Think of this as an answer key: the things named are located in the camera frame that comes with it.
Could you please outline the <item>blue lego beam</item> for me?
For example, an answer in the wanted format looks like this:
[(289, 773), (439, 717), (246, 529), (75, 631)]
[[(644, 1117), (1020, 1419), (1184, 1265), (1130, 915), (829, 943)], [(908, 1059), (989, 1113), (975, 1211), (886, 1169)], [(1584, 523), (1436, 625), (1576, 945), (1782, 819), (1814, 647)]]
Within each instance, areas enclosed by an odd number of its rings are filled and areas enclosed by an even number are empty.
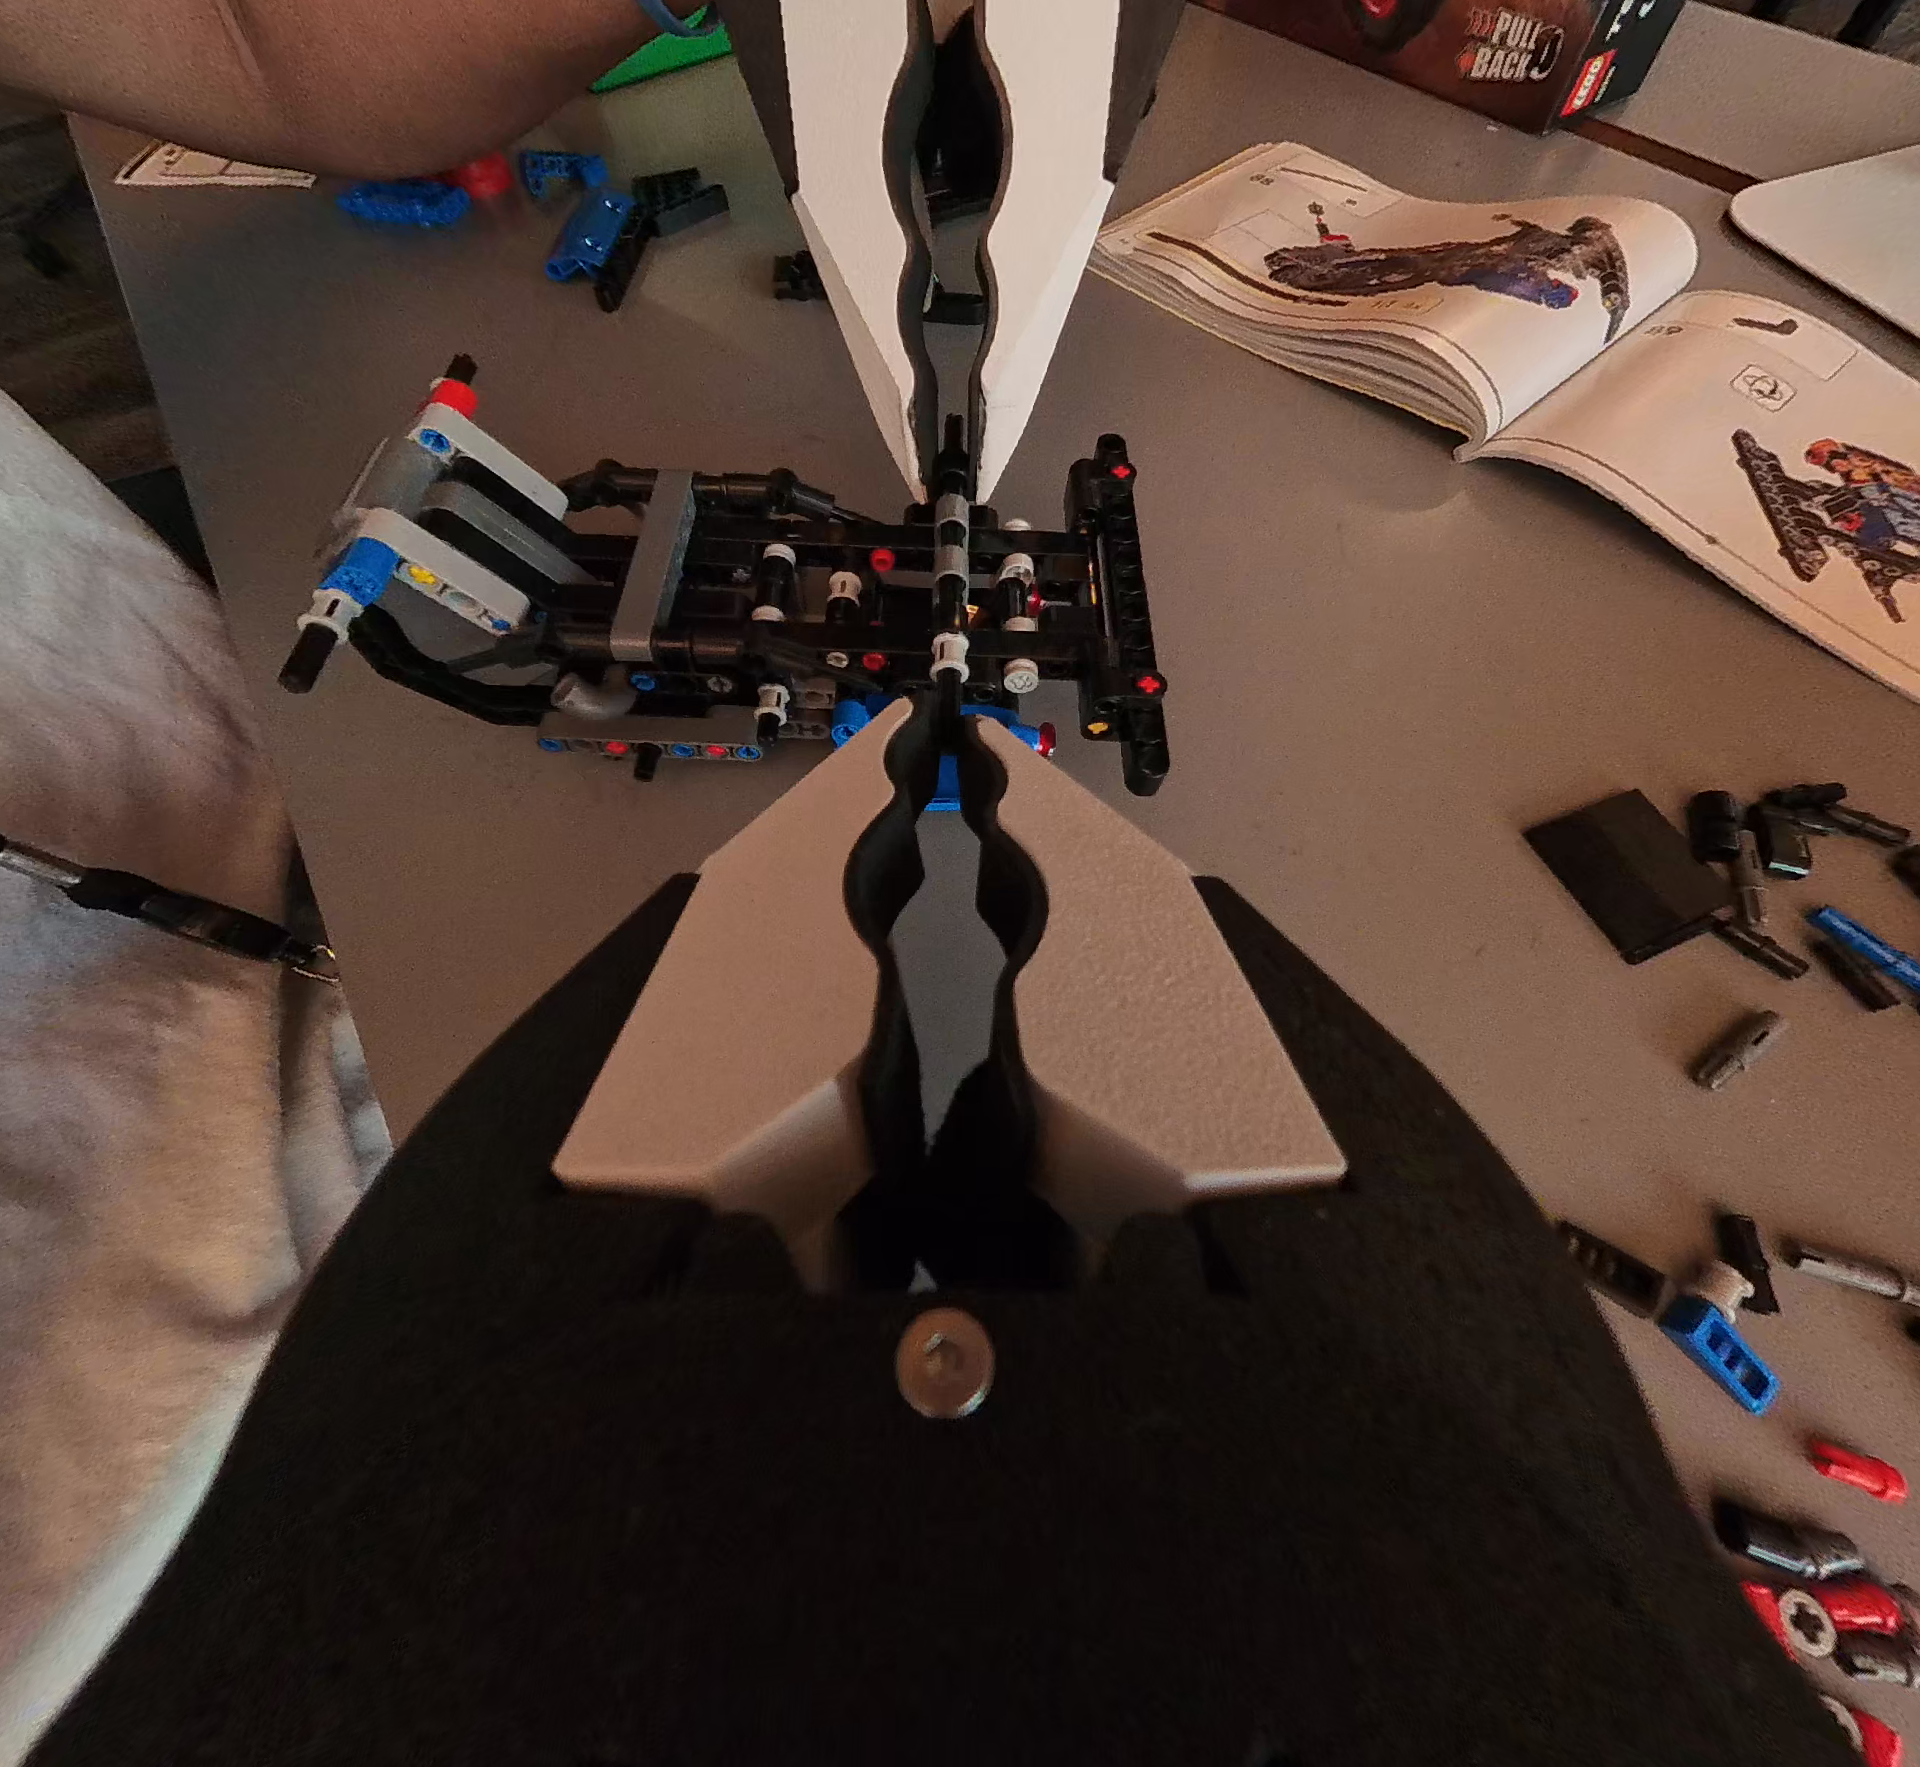
[(377, 227), (444, 229), (467, 215), (467, 189), (438, 177), (367, 179), (334, 197), (348, 217)]

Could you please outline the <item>white paper sheet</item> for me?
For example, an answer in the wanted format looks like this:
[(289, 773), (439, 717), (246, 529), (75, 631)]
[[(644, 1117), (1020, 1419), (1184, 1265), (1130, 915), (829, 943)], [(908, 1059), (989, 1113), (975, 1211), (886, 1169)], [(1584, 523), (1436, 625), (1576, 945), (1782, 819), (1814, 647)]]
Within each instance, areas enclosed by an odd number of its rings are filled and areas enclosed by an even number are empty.
[(190, 191), (190, 189), (312, 189), (318, 179), (309, 171), (255, 165), (227, 159), (203, 149), (178, 143), (142, 147), (112, 175), (124, 189)]

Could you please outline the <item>lego instruction booklet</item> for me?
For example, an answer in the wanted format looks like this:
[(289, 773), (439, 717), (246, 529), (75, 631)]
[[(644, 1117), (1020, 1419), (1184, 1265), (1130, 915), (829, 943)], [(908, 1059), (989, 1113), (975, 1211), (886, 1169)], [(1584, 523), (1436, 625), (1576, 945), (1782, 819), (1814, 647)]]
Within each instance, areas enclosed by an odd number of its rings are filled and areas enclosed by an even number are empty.
[(1695, 255), (1641, 197), (1426, 199), (1271, 143), (1105, 225), (1090, 267), (1463, 461), (1593, 489), (1916, 699), (1916, 379), (1785, 299), (1695, 289)]

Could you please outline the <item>heap of black blue lego pins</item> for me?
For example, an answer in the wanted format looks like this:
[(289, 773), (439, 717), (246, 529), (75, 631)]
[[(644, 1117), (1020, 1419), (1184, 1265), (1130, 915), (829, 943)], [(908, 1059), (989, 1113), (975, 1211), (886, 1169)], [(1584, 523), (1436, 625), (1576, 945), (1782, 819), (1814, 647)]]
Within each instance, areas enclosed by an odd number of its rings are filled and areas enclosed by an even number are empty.
[(1916, 829), (1867, 811), (1844, 783), (1799, 781), (1743, 801), (1725, 789), (1691, 793), (1686, 803), (1691, 855), (1719, 867), (1732, 889), (1730, 911), (1708, 931), (1776, 977), (1797, 979), (1820, 963), (1866, 1011), (1916, 1007), (1916, 949), (1869, 933), (1855, 915), (1832, 907), (1805, 911), (1804, 949), (1784, 943), (1765, 913), (1765, 889), (1812, 875), (1812, 839), (1859, 839), (1881, 851), (1888, 873), (1918, 895)]

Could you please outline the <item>white fleece cloth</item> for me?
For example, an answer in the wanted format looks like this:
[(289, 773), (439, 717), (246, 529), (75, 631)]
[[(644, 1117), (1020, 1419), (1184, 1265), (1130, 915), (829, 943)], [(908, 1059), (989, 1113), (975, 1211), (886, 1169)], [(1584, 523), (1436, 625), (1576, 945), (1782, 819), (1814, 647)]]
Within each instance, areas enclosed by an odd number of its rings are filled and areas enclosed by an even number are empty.
[[(1, 403), (1, 825), (286, 915), (293, 833), (213, 595)], [(390, 1151), (342, 997), (1, 881), (1, 1744), (203, 1495)]]

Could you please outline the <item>partly built black lego vehicle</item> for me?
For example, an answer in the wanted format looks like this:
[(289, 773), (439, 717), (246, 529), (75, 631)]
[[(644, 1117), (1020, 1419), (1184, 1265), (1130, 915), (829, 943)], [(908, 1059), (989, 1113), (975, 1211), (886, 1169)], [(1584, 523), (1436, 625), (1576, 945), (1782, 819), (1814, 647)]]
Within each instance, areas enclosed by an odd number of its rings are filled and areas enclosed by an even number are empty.
[(893, 699), (956, 697), (1050, 755), (1022, 697), (1075, 695), (1080, 735), (1142, 797), (1172, 749), (1144, 571), (1137, 469), (1100, 435), (1062, 523), (1000, 521), (964, 493), (882, 521), (789, 469), (612, 459), (563, 481), (476, 421), (457, 353), (376, 445), (337, 509), (278, 671), (316, 687), (353, 649), (372, 673), (546, 751), (758, 763), (841, 745)]

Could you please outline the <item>black angled lego piece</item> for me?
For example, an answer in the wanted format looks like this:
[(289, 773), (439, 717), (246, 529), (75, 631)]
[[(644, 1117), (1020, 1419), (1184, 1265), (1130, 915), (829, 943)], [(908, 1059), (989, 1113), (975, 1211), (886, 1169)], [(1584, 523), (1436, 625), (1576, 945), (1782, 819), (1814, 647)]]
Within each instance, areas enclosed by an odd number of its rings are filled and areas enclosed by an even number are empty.
[(696, 167), (634, 175), (631, 203), (612, 245), (591, 275), (593, 303), (616, 313), (653, 241), (670, 239), (729, 211), (724, 185), (708, 183)]

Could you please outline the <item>black square lego panel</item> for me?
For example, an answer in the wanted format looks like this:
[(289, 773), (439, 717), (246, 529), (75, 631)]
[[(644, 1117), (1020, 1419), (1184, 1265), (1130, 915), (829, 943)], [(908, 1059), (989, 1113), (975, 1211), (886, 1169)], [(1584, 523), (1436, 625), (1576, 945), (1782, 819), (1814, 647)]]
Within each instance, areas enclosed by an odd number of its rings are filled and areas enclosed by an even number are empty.
[(1535, 821), (1522, 839), (1622, 963), (1645, 963), (1733, 911), (1727, 879), (1640, 789)]

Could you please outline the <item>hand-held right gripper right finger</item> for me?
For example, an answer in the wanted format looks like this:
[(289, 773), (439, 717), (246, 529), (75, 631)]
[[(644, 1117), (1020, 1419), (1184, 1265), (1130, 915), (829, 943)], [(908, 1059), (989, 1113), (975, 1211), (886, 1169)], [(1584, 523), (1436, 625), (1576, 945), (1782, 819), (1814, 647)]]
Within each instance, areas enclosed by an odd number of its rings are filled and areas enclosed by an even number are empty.
[(1017, 1187), (1098, 1249), (1140, 1213), (1336, 1185), (1347, 1159), (1190, 867), (1003, 723), (961, 731)]

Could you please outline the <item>blue lego connector block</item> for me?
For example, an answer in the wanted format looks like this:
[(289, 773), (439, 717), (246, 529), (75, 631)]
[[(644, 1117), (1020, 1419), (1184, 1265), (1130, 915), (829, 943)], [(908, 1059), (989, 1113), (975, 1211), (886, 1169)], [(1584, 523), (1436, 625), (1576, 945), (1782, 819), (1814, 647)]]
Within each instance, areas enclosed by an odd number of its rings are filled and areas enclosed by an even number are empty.
[(546, 277), (562, 285), (597, 279), (634, 213), (634, 195), (612, 187), (584, 191), (548, 251)]

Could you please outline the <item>grey lego pin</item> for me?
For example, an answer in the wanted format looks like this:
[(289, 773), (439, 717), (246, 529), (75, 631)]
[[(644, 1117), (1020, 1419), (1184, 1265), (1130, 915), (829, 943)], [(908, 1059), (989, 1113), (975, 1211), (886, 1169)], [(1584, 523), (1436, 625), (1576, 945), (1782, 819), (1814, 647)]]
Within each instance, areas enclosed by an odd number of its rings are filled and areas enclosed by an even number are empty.
[(1782, 1011), (1752, 1011), (1721, 1031), (1691, 1063), (1695, 1087), (1716, 1093), (1752, 1071), (1787, 1031)]

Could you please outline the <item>white rounded board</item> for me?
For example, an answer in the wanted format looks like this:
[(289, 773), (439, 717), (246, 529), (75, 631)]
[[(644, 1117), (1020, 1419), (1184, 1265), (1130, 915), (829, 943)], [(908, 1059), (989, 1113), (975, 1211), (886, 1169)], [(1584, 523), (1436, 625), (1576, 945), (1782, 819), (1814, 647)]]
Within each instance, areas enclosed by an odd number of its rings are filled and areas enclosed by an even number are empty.
[(1816, 281), (1918, 337), (1918, 147), (1753, 183), (1730, 221)]

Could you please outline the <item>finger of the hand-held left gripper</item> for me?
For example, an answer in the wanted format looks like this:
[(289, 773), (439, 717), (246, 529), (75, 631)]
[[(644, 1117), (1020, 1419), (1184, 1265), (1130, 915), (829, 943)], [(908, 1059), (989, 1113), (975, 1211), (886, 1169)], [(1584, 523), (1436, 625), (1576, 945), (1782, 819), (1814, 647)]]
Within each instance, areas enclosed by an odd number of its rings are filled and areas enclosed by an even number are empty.
[(981, 229), (988, 325), (971, 367), (974, 497), (988, 501), (1035, 405), (1113, 195), (1105, 163), (1122, 0), (975, 0), (1003, 157)]
[(926, 0), (780, 0), (792, 205), (901, 481), (927, 497), (940, 385), (914, 159), (931, 95)]

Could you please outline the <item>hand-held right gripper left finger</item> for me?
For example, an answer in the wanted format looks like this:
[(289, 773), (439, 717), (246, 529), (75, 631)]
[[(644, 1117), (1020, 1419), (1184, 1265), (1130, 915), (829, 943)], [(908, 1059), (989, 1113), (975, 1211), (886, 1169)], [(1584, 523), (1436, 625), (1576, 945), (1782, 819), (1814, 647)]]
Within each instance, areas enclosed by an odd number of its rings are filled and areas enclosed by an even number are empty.
[(807, 1287), (847, 1273), (838, 1215), (920, 1133), (889, 941), (931, 727), (889, 703), (705, 859), (554, 1157), (567, 1189), (751, 1213)]

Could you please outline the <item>green flat object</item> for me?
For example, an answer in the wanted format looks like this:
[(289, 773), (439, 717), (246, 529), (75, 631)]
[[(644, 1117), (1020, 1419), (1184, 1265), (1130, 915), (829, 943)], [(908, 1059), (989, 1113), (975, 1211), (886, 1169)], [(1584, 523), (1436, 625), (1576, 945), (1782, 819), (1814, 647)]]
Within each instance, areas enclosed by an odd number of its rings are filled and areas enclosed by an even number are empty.
[(692, 35), (655, 35), (590, 83), (593, 95), (608, 95), (651, 79), (682, 73), (732, 53), (726, 25), (700, 25)]

